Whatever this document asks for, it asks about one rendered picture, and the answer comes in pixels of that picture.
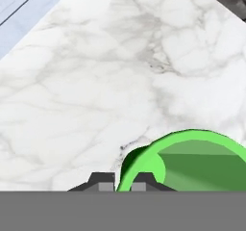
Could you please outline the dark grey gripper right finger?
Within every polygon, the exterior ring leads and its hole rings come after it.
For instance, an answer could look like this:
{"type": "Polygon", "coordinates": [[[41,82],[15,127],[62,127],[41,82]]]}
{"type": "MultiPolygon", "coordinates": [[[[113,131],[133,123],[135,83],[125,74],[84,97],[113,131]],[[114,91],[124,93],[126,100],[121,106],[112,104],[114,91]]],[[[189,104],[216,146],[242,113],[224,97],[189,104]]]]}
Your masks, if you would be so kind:
{"type": "Polygon", "coordinates": [[[173,192],[162,183],[158,183],[152,172],[140,172],[131,185],[132,192],[173,192]]]}

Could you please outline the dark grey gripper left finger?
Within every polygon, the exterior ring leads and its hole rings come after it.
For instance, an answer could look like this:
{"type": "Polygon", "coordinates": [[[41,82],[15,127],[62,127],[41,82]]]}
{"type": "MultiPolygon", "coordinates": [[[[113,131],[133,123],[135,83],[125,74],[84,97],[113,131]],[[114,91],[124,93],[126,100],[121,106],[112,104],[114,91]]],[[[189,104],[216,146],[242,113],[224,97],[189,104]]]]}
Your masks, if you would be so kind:
{"type": "Polygon", "coordinates": [[[92,172],[88,181],[70,189],[71,192],[114,192],[115,176],[113,172],[92,172]]]}

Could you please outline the green cup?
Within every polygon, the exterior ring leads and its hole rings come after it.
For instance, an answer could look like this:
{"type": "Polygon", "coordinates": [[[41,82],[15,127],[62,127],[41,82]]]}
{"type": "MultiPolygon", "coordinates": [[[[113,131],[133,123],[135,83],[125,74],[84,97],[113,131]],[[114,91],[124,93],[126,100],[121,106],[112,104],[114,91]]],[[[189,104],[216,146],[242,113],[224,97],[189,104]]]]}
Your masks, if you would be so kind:
{"type": "Polygon", "coordinates": [[[117,189],[140,172],[178,192],[246,192],[246,147],[210,130],[172,132],[126,156],[117,189]]]}

